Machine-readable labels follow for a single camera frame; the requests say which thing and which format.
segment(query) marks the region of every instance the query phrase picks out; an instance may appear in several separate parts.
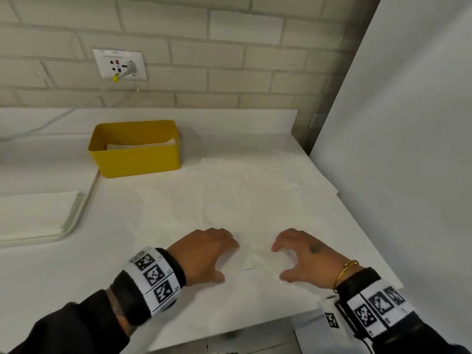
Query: yellow bin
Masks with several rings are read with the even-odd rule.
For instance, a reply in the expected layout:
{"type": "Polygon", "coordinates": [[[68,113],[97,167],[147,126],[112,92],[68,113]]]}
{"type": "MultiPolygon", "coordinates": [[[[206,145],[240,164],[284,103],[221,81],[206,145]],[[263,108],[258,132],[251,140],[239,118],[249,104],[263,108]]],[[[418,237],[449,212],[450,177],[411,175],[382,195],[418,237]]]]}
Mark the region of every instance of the yellow bin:
{"type": "Polygon", "coordinates": [[[90,139],[90,155],[104,177],[128,177],[180,168],[177,127],[173,120],[98,124],[90,139]],[[144,148],[107,150],[108,144],[145,145],[144,148]]]}

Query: electrical outlet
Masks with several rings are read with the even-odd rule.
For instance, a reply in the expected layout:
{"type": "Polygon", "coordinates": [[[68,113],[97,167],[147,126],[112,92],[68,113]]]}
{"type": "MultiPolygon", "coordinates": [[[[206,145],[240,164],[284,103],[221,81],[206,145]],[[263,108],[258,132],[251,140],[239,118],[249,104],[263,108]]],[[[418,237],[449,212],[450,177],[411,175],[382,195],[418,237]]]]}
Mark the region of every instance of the electrical outlet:
{"type": "Polygon", "coordinates": [[[97,60],[102,78],[112,79],[115,74],[126,72],[128,62],[134,62],[136,64],[136,73],[128,74],[120,79],[126,81],[147,81],[145,62],[141,52],[94,49],[93,55],[97,60]]]}

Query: white table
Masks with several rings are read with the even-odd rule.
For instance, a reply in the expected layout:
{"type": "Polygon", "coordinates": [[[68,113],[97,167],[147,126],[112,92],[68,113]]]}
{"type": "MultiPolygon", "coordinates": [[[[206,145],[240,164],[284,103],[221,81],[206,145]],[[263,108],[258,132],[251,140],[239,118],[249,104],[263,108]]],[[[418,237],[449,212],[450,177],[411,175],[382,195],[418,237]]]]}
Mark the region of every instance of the white table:
{"type": "Polygon", "coordinates": [[[247,244],[254,268],[228,273],[227,282],[222,285],[184,289],[175,306],[138,329],[125,352],[155,350],[316,309],[317,301],[329,291],[281,282],[278,272],[293,263],[285,254],[272,255],[269,251],[277,231],[291,226],[315,232],[314,235],[346,256],[374,267],[392,284],[402,286],[337,199],[335,189],[289,134],[187,136],[182,145],[183,167],[174,173],[100,178],[82,224],[71,236],[56,243],[0,249],[3,283],[0,350],[9,351],[24,340],[40,317],[107,287],[123,263],[141,246],[167,247],[172,243],[172,231],[162,226],[160,220],[156,221],[156,227],[149,220],[156,204],[152,195],[162,194],[162,184],[176,188],[179,184],[189,184],[169,204],[176,209],[173,216],[181,220],[174,229],[175,236],[185,235],[199,221],[201,226],[218,222],[218,218],[196,216],[191,211],[192,204],[198,212],[205,211],[209,205],[226,203],[226,192],[218,187],[206,188],[201,194],[189,192],[192,184],[202,184],[207,175],[214,180],[211,184],[219,181],[223,189],[227,179],[231,179],[233,186],[228,193],[233,198],[234,191],[238,196],[246,196],[247,202],[238,214],[240,218],[234,218],[237,221],[223,212],[218,216],[223,226],[236,232],[247,244]],[[258,173],[257,164],[264,165],[262,174],[258,173]],[[248,181],[246,184],[263,179],[261,191],[271,188],[274,191],[265,192],[268,198],[251,198],[251,193],[245,192],[244,179],[248,181]],[[310,195],[301,197],[302,208],[309,211],[294,218],[276,217],[271,221],[270,211],[284,211],[283,207],[274,207],[276,204],[296,203],[292,193],[310,195]],[[210,194],[210,200],[206,197],[206,202],[199,202],[205,194],[210,194]],[[223,199],[212,203],[211,199],[218,194],[223,199]],[[240,221],[244,216],[248,220],[240,221]]]}

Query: white brick wall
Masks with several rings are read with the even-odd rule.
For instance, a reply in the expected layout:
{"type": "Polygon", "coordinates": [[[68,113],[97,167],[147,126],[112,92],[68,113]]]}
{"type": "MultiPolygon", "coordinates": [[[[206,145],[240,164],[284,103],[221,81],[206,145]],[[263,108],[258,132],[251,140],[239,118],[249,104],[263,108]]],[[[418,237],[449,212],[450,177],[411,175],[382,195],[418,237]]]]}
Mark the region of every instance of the white brick wall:
{"type": "Polygon", "coordinates": [[[329,112],[378,2],[0,0],[0,106],[80,105],[109,82],[92,49],[122,49],[143,53],[148,81],[90,106],[294,108],[306,128],[329,112]]]}

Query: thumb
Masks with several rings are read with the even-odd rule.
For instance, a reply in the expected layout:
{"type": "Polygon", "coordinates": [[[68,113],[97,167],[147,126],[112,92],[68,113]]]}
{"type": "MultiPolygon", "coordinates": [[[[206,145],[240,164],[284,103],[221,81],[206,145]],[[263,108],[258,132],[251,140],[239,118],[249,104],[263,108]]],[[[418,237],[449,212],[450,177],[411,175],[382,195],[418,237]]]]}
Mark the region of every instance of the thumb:
{"type": "Polygon", "coordinates": [[[215,271],[213,281],[216,283],[225,283],[225,275],[220,271],[215,271]]]}
{"type": "Polygon", "coordinates": [[[299,277],[300,276],[298,275],[298,271],[296,268],[287,269],[283,271],[279,276],[282,281],[286,281],[288,283],[298,282],[300,280],[299,277]]]}

